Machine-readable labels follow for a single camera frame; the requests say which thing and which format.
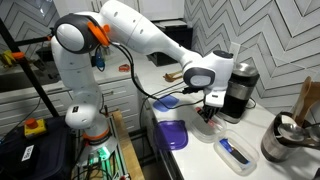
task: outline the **metal frame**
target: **metal frame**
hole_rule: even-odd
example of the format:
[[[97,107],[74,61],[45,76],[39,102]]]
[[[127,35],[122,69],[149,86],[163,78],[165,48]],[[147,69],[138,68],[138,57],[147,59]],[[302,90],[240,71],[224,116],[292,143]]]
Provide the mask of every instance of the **metal frame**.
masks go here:
[[[28,40],[28,41],[24,41],[21,43],[21,41],[17,44],[17,42],[14,41],[14,39],[12,38],[11,34],[9,33],[8,29],[6,28],[4,22],[2,21],[2,19],[0,18],[0,34],[3,38],[3,40],[6,42],[6,44],[8,45],[9,49],[11,50],[11,52],[21,52],[18,44],[19,45],[26,45],[26,44],[32,44],[32,43],[36,43],[39,41],[33,41],[33,40]],[[47,108],[49,109],[49,111],[51,112],[53,117],[58,117],[59,114],[57,112],[57,110],[54,108],[53,104],[51,103],[49,97],[47,96],[46,92],[43,90],[41,84],[39,83],[38,79],[36,78],[36,76],[34,75],[33,71],[31,70],[28,60],[23,57],[22,59],[19,59],[19,64],[21,66],[21,68],[23,69],[24,73],[26,74],[26,76],[28,77],[28,79],[30,80],[30,82],[32,83],[33,87],[36,89],[37,93],[39,94],[40,98],[42,99],[42,101],[45,103],[45,105],[47,106]]]

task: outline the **white tile wall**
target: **white tile wall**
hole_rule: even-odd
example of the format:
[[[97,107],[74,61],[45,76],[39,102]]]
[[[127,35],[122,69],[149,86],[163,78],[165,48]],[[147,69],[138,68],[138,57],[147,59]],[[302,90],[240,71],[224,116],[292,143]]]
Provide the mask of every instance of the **white tile wall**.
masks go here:
[[[320,81],[320,1],[186,0],[193,49],[241,45],[237,62],[255,66],[261,78],[252,97],[274,114],[290,111],[307,76]],[[308,115],[320,122],[320,102]]]
[[[47,0],[1,0],[0,18],[15,41],[43,37],[50,34],[50,27],[59,15],[53,1]],[[35,51],[42,43],[21,46],[26,57],[38,59]],[[0,53],[9,48],[0,36]]]

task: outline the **black coffee maker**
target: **black coffee maker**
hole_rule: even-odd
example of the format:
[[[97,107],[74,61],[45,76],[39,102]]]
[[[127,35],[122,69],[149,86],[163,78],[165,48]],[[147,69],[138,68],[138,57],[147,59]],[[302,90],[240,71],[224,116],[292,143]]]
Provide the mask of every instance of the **black coffee maker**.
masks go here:
[[[237,63],[228,83],[224,106],[217,115],[230,123],[238,123],[259,77],[255,67]]]

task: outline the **white countertop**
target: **white countertop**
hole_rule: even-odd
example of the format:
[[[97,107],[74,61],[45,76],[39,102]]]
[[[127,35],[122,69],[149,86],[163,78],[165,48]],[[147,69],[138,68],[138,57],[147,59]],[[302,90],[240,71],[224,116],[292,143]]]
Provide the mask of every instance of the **white countertop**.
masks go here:
[[[135,62],[135,73],[145,91],[152,94],[156,91],[172,86],[174,83],[168,83],[162,77],[165,73],[172,73],[181,70],[179,64],[172,64],[162,67],[156,67],[145,56],[133,54]],[[106,69],[99,72],[94,68],[96,80],[110,81],[130,77],[128,72],[118,72],[118,67],[128,63],[124,56],[118,56],[116,53],[107,59]],[[61,81],[55,84],[43,86],[44,90],[65,88]],[[17,90],[8,93],[0,93],[0,99],[10,96],[16,96],[22,93],[35,93],[33,88]],[[202,98],[202,93],[190,95],[173,95],[177,97],[179,103],[195,102]],[[198,117],[194,111],[196,106],[187,106],[170,110],[166,113],[154,109],[154,114],[158,121],[162,120],[191,120]],[[238,124],[227,123],[227,129],[232,129],[242,138],[247,140],[260,155],[257,168],[248,176],[239,176],[234,173],[214,151],[213,143],[206,144],[199,141],[189,130],[188,145],[172,154],[177,162],[184,179],[312,179],[317,169],[320,167],[320,151],[302,148],[291,158],[283,163],[271,163],[265,159],[260,150],[260,142],[267,127],[273,120],[274,115],[265,110],[260,105],[256,108],[247,110],[243,119]]]

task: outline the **yellow base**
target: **yellow base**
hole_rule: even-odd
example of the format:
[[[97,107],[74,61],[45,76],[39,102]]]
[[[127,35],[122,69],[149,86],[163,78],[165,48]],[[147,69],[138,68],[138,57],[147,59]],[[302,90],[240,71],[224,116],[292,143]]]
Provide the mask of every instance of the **yellow base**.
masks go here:
[[[44,119],[38,119],[37,123],[38,127],[34,129],[31,129],[28,126],[24,125],[24,135],[26,136],[26,138],[31,139],[47,132]]]

